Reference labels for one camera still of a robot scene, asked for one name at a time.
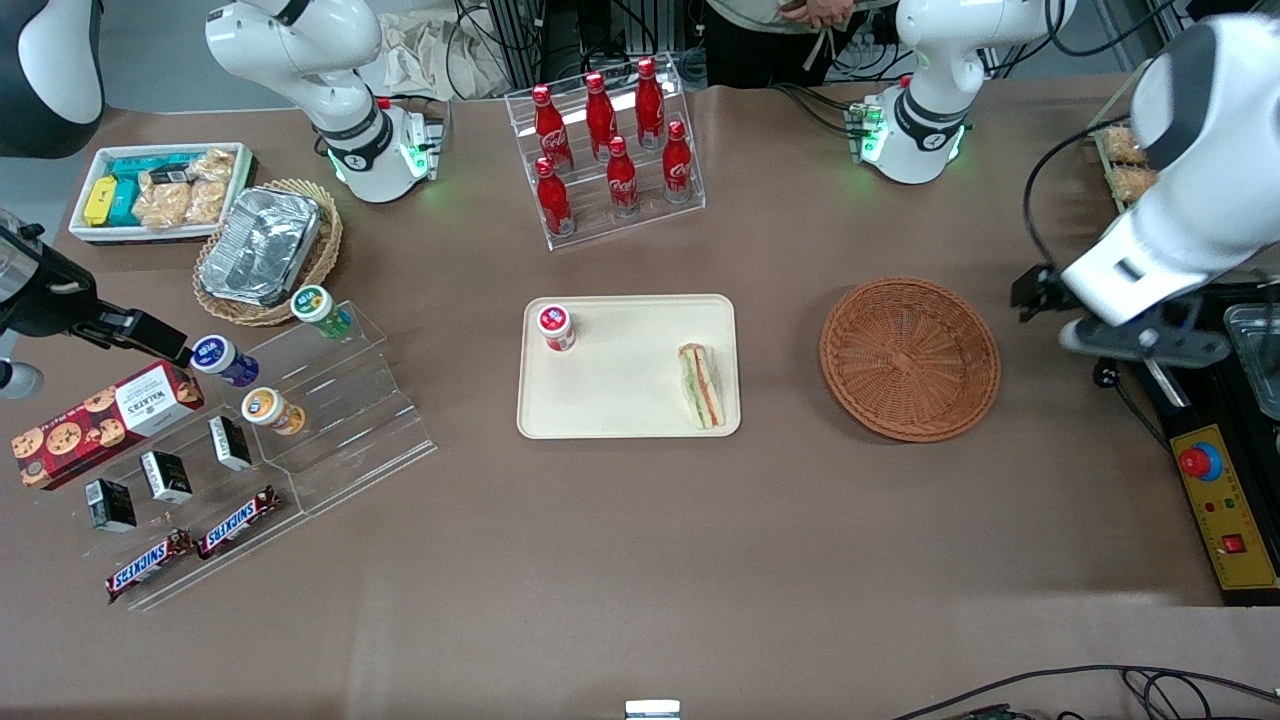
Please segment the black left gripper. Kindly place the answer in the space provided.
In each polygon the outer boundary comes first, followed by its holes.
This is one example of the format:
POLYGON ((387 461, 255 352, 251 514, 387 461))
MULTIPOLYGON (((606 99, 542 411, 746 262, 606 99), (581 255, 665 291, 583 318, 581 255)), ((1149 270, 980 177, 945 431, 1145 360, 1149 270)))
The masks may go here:
POLYGON ((1070 291, 1052 264, 1032 266, 1010 286, 1010 306, 1018 307, 1018 320, 1028 323, 1039 313, 1070 309, 1070 291))

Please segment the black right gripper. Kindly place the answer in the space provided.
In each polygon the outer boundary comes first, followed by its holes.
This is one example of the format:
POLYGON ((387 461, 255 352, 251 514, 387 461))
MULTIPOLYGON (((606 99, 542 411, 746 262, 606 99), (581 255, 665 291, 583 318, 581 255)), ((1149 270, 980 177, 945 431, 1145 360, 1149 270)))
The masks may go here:
POLYGON ((189 365, 186 333, 138 309, 100 307, 93 275, 44 243, 38 227, 4 227, 1 328, 38 338, 73 334, 93 323, 106 346, 189 365))

